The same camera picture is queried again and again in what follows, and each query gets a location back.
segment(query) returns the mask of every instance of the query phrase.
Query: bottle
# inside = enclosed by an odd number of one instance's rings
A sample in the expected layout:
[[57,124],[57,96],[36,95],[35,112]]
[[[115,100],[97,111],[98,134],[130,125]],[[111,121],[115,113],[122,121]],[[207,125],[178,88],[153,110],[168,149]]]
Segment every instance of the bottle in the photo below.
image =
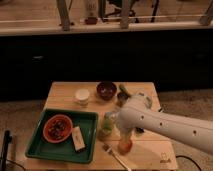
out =
[[118,152],[122,155],[128,153],[132,148],[131,140],[132,132],[122,133],[120,132],[120,140],[118,143]]
[[112,133],[112,130],[114,129],[115,125],[116,114],[116,111],[105,113],[103,121],[101,123],[101,128],[98,132],[98,138],[100,140],[104,140]]
[[98,9],[96,0],[84,0],[85,3],[85,23],[96,24],[98,21]]

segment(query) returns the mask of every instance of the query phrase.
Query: metal pole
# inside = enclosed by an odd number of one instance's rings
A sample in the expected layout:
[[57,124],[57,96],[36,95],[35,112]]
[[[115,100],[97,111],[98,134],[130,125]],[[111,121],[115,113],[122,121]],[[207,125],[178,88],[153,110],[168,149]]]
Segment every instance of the metal pole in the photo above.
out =
[[209,24],[211,24],[212,19],[213,19],[213,1],[211,1],[209,8],[205,12],[205,15],[200,18],[199,22],[203,26],[208,26]]
[[122,0],[121,21],[120,21],[120,27],[122,29],[129,28],[130,2],[131,0]]
[[57,7],[61,19],[61,26],[64,31],[70,31],[70,19],[69,19],[69,13],[67,10],[67,4],[66,0],[56,0]]
[[5,171],[6,169],[8,145],[11,141],[12,141],[12,137],[10,136],[10,131],[6,130],[4,132],[4,140],[2,144],[2,150],[1,150],[0,171]]

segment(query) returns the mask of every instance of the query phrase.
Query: small bowl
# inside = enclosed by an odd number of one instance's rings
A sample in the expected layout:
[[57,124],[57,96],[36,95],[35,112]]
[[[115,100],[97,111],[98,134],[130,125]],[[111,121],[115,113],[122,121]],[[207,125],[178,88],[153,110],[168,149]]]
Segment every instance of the small bowl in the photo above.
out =
[[63,114],[51,117],[44,125],[43,136],[50,143],[60,143],[72,133],[72,120]]
[[110,100],[117,92],[117,87],[113,82],[100,82],[97,85],[97,93],[103,100]]

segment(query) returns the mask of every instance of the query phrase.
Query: red plate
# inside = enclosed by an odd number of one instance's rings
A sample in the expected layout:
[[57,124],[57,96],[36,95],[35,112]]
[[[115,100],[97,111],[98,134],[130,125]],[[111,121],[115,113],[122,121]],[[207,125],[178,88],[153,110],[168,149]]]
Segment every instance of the red plate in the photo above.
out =
[[45,123],[43,136],[48,142],[59,143],[70,136],[72,128],[73,123],[68,116],[57,114]]

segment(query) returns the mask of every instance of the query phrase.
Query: jar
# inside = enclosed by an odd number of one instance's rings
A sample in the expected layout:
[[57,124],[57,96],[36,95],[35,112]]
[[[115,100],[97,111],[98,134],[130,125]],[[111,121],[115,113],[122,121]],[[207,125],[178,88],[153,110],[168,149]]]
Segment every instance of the jar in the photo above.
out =
[[112,133],[115,125],[116,111],[106,112],[101,123],[101,128],[98,132],[98,138],[103,140]]
[[118,152],[120,154],[128,153],[132,148],[132,140],[131,140],[132,132],[129,133],[121,133],[120,132],[120,140],[118,143]]

